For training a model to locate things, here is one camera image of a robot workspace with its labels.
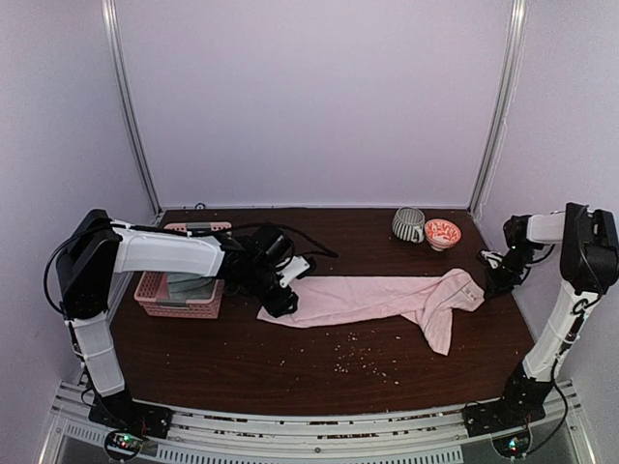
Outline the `pink towel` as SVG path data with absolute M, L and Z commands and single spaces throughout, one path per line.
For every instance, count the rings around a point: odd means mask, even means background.
M 257 319 L 294 329 L 329 327 L 401 316 L 417 325 L 429 348 L 450 352 L 453 311 L 473 312 L 485 291 L 462 269 L 441 276 L 315 276 L 297 280 L 292 314 L 274 317 L 262 307 Z

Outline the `green panda towel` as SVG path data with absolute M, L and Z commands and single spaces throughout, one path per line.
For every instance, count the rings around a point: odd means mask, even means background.
M 211 277 L 194 274 L 166 275 L 167 291 L 173 300 L 209 300 L 213 295 L 215 283 Z

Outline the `pink plastic basket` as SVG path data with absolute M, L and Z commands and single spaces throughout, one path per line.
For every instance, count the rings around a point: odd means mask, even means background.
M 218 278 L 223 264 L 221 242 L 213 235 L 187 236 L 185 225 L 173 224 L 163 234 L 148 233 L 133 241 L 135 250 L 128 255 L 131 271 L 142 277 L 134 291 L 134 299 L 150 316 L 172 318 L 216 319 L 219 316 L 224 281 Z M 209 300 L 173 300 L 169 297 L 166 275 L 186 273 L 215 280 Z

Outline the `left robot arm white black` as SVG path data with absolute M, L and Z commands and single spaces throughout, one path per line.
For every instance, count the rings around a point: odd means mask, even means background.
M 59 302 L 50 306 L 68 324 L 103 415 L 119 429 L 133 427 L 139 410 L 117 360 L 107 321 L 108 294 L 116 274 L 187 274 L 234 283 L 257 298 L 274 317 L 294 312 L 293 280 L 311 262 L 295 255 L 282 227 L 257 224 L 248 236 L 233 228 L 179 231 L 118 222 L 104 210 L 90 211 L 69 239 L 51 253 L 44 272 L 54 272 Z

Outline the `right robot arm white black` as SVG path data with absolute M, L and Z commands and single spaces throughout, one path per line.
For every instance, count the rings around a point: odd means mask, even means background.
M 534 265 L 536 253 L 560 248 L 560 290 L 540 338 L 518 364 L 496 405 L 502 425 L 518 425 L 554 387 L 556 375 L 589 315 L 618 281 L 618 232 L 612 212 L 569 202 L 548 215 L 513 216 L 503 225 L 506 253 L 482 250 L 485 297 L 512 292 Z

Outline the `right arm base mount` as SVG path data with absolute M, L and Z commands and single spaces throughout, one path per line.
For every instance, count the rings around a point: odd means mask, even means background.
M 489 437 L 497 454 L 512 460 L 523 459 L 531 450 L 531 425 L 545 418 L 544 408 L 519 418 L 507 414 L 501 409 L 500 400 L 467 403 L 461 412 L 469 438 Z

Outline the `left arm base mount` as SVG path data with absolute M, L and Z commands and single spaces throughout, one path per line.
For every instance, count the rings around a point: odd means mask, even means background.
M 101 404 L 94 404 L 88 414 L 89 421 L 109 428 L 103 438 L 103 450 L 118 463 L 154 456 L 158 440 L 168 435 L 172 417 L 169 408 L 139 402 L 134 403 L 128 420 L 114 418 Z

